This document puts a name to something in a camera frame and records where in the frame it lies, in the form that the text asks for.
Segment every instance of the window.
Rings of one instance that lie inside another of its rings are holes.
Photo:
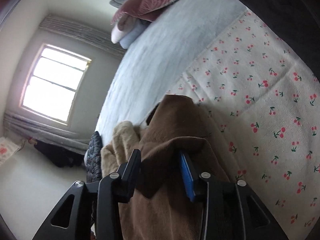
[[[89,58],[46,45],[29,76],[22,107],[64,123]]]

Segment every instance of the blue object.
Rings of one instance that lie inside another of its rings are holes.
[[[186,159],[186,155],[184,155],[182,152],[180,152],[179,162],[181,175],[187,196],[191,202],[194,202],[196,198],[194,180],[188,165],[188,161]]]
[[[127,49],[129,46],[145,31],[151,22],[137,19],[132,30],[120,40],[122,48]]]

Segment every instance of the cherry print blanket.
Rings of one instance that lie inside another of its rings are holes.
[[[320,210],[320,85],[251,11],[220,34],[168,91],[191,97],[230,180],[246,180],[290,240]]]

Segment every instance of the brown blanket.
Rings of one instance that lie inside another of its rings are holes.
[[[201,171],[228,181],[190,98],[167,95],[155,111],[138,147],[141,176],[129,204],[119,204],[125,240],[197,239],[202,206],[186,196],[178,152],[189,153]]]

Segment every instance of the window pane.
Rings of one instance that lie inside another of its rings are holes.
[[[47,57],[49,59],[53,59],[55,61],[61,62],[63,64],[66,64],[81,70],[85,70],[87,66],[87,61],[81,60],[76,57],[72,57],[71,55],[56,51],[54,49],[45,48],[41,56]]]
[[[23,105],[44,115],[67,121],[75,92],[31,77]]]
[[[40,58],[33,74],[56,84],[77,89],[83,72],[47,58]]]

